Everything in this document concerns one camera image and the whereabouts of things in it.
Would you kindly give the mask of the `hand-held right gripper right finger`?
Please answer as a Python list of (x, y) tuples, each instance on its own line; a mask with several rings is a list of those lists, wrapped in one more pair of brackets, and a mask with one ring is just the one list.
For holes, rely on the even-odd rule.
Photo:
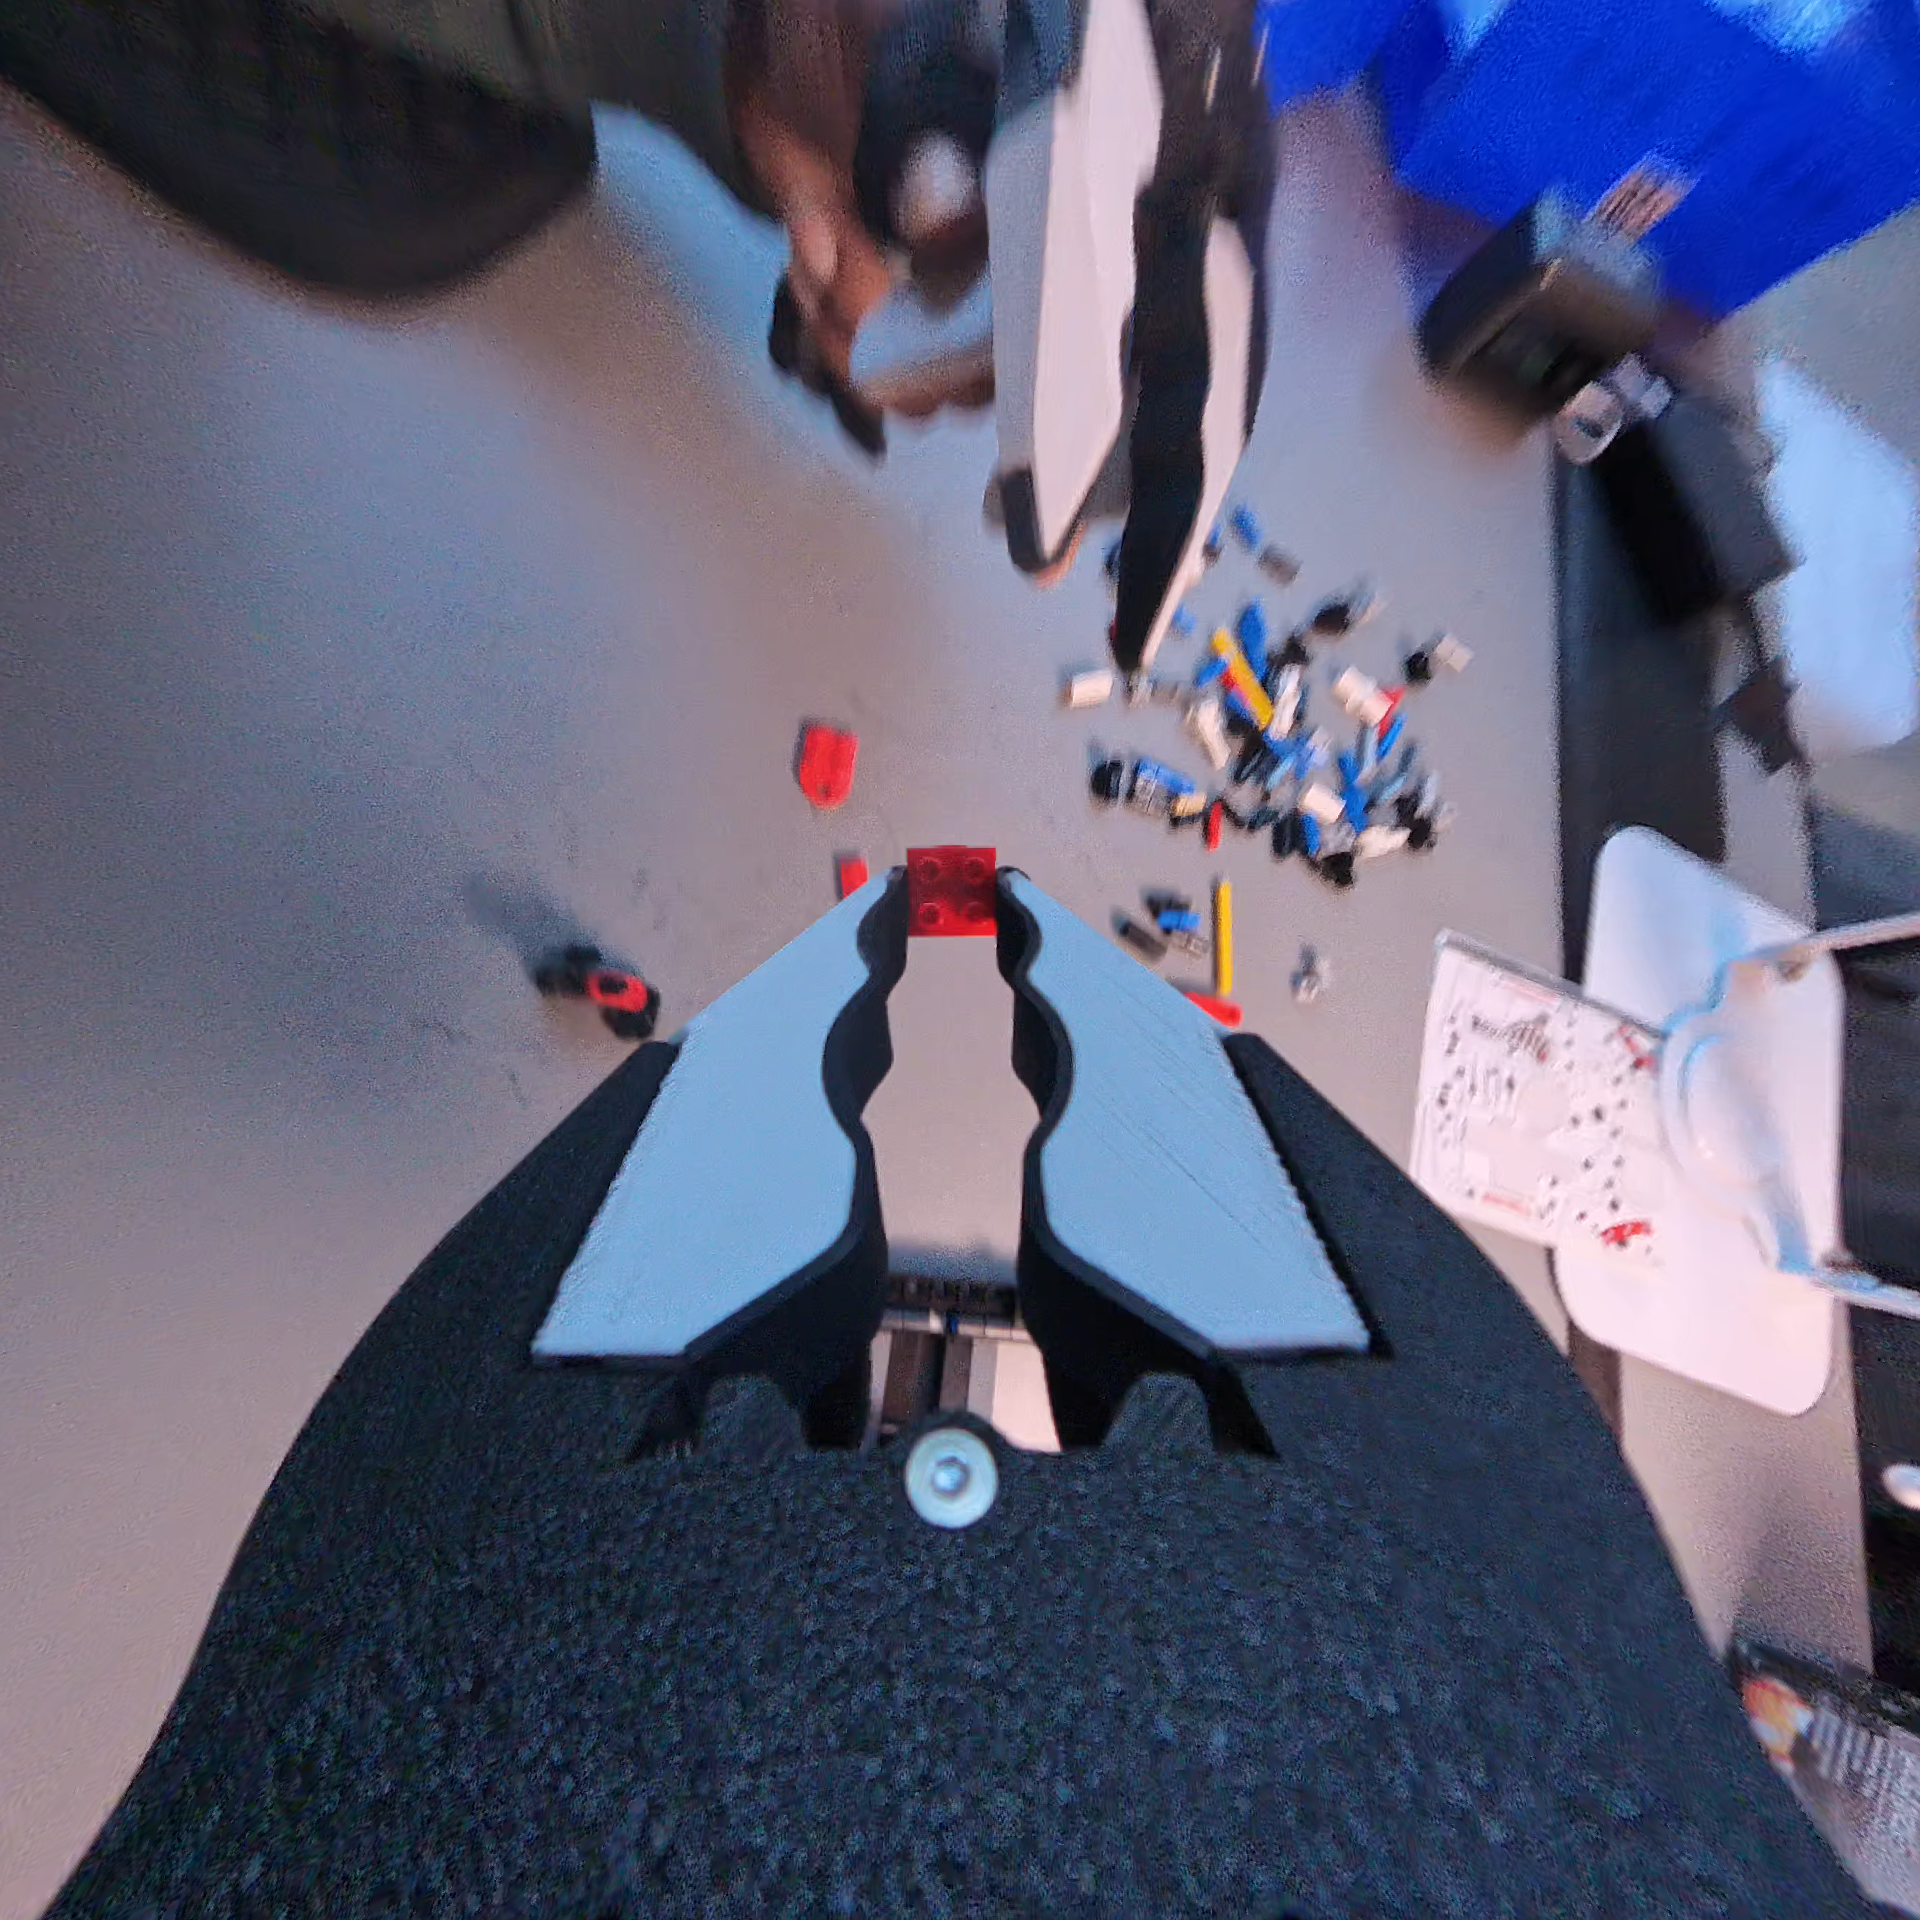
[(1013, 1071), (1035, 1106), (1014, 1287), (1061, 1450), (1148, 1377), (1273, 1450), (1251, 1370), (1373, 1356), (1373, 1324), (1237, 1071), (1231, 1033), (1020, 868), (997, 873)]

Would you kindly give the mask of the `small black red lego assembly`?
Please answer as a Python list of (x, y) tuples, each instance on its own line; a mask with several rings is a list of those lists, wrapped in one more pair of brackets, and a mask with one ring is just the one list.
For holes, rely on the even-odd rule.
[(655, 1033), (661, 996), (637, 972), (616, 968), (592, 945), (566, 945), (537, 960), (532, 972), (542, 996), (581, 1002), (619, 1041), (646, 1043)]

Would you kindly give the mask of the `black power adapter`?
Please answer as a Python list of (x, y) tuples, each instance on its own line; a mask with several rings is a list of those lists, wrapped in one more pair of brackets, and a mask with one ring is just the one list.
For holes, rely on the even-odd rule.
[(1797, 566), (1734, 422), (1697, 395), (1623, 424), (1590, 478), (1646, 611), (1667, 626), (1741, 604)]

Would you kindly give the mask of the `dark cardboard box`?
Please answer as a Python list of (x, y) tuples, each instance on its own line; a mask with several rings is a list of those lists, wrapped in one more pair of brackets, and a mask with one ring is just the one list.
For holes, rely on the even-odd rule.
[(1733, 1640), (1741, 1716), (1863, 1898), (1918, 1915), (1918, 1700), (1854, 1667)]

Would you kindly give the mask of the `brick vehicle model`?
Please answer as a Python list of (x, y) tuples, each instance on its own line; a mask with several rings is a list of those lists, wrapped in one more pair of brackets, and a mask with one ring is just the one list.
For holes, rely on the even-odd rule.
[(889, 1276), (861, 1448), (885, 1448), (936, 1414), (983, 1422), (1013, 1450), (1061, 1450), (1045, 1360), (1009, 1272)]

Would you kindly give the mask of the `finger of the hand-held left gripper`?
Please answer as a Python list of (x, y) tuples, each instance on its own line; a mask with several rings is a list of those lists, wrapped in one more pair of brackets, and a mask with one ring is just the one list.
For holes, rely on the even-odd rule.
[(1165, 232), (1137, 294), (1118, 671), (1152, 665), (1205, 566), (1257, 406), (1257, 275), (1239, 232)]
[(1065, 553), (1118, 441), (1160, 119), (1145, 4), (1008, 4), (983, 200), (999, 511), (1030, 577)]

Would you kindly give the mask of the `black desk divider strip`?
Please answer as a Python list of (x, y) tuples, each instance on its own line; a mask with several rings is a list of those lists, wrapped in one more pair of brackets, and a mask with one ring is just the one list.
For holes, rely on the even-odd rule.
[[(1721, 745), (1710, 706), (1717, 642), (1660, 624), (1615, 540), (1595, 482), (1564, 468), (1553, 486), (1558, 615), (1558, 770), (1564, 959), (1584, 977), (1592, 864), (1611, 830), (1651, 827), (1681, 851), (1723, 860)], [(1793, 827), (1767, 827), (1809, 884), (1820, 927), (1856, 907), (1916, 906), (1916, 750), (1867, 755), (1895, 778), (1889, 824), (1823, 787)], [(1840, 1215), (1889, 1276), (1918, 1259), (1916, 959), (1844, 962)]]

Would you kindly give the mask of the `printed paper sheet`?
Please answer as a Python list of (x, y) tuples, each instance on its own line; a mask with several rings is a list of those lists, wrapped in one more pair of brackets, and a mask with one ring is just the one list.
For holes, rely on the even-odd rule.
[(1664, 1266), (1664, 1031), (1457, 932), (1433, 945), (1408, 1176), (1549, 1252)]

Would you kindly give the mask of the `white book stand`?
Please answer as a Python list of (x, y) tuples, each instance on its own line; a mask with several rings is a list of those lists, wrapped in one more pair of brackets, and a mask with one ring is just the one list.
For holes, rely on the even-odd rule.
[(1916, 1287), (1840, 1225), (1840, 960), (1916, 955), (1912, 913), (1813, 931), (1647, 827), (1590, 883), (1587, 993), (1651, 1031), (1652, 1259), (1568, 1247), (1568, 1320), (1604, 1348), (1783, 1417), (1831, 1377), (1840, 1307)]

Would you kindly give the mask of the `red square stud plate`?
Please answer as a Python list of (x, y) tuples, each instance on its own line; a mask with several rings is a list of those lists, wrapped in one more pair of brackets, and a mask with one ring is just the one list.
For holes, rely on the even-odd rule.
[(997, 935), (999, 860), (995, 848), (910, 848), (903, 871), (910, 940), (989, 940)]

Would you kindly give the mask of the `pile of small brick pieces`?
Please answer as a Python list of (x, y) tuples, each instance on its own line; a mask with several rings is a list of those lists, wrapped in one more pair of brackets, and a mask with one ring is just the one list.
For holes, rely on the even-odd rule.
[(1413, 728), (1414, 710), (1429, 688), (1463, 678), (1475, 649), (1436, 632), (1373, 673), (1348, 648), (1381, 611), (1369, 578), (1320, 594), (1294, 620), (1275, 620), (1257, 592), (1208, 630), (1180, 604), (1168, 636), (1192, 646), (1189, 663), (1173, 673), (1102, 663), (1121, 674), (1115, 699), (1067, 714), (1165, 714), (1198, 769), (1092, 745), (1092, 806), (1187, 832), (1206, 854), (1233, 834), (1253, 840), (1340, 892), (1367, 863), (1438, 851), (1454, 802)]

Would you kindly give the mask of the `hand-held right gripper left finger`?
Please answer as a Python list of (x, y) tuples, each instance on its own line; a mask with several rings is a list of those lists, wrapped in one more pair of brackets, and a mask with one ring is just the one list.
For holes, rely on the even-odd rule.
[(865, 1110), (894, 1066), (904, 868), (864, 883), (661, 1048), (655, 1091), (532, 1338), (542, 1370), (665, 1385), (668, 1434), (764, 1378), (860, 1450), (889, 1243)]

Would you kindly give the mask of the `grey desk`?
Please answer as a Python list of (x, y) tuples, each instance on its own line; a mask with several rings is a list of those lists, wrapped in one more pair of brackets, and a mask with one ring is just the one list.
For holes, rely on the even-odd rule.
[[(981, 433), (878, 473), (760, 362), (775, 247), (612, 124), (456, 295), (307, 299), (5, 129), (5, 1915), (1871, 1915), (1741, 1727), (1672, 1530), (1444, 1218), (1281, 1366), (1118, 1444), (900, 1448), (758, 1383), (513, 1385), (534, 1284), (428, 1344), (475, 1411), (312, 1409), (511, 1177), (597, 1201), (632, 1063), (542, 1007), (598, 937), (675, 1031), (957, 840), (1092, 922), (1096, 819)], [(849, 801), (800, 730), (856, 735)]]

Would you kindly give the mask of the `person's left hand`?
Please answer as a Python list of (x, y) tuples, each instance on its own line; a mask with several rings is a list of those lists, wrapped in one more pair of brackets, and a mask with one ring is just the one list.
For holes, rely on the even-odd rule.
[(861, 322), (895, 288), (895, 263), (928, 297), (957, 297), (985, 271), (977, 190), (915, 243), (864, 223), (855, 154), (873, 43), (907, 4), (743, 3), (725, 54), (726, 119), (744, 179), (785, 236), (785, 268), (771, 330), (780, 364), (832, 407), (871, 462), (885, 452), (881, 415), (855, 394), (847, 359)]

